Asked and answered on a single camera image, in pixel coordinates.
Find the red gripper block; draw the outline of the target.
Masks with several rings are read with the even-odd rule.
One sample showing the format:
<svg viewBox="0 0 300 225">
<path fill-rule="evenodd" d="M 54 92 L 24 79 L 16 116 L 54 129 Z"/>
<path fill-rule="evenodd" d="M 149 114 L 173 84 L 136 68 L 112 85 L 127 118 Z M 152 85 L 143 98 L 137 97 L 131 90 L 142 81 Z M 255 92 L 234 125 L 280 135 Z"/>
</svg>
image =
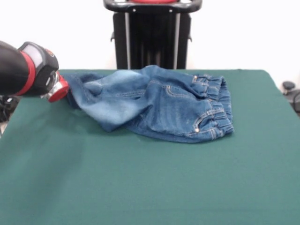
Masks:
<svg viewBox="0 0 300 225">
<path fill-rule="evenodd" d="M 68 93 L 68 90 L 68 82 L 60 75 L 59 72 L 55 72 L 51 90 L 47 94 L 42 95 L 40 98 L 45 98 L 50 103 L 53 103 L 64 98 Z"/>
</svg>

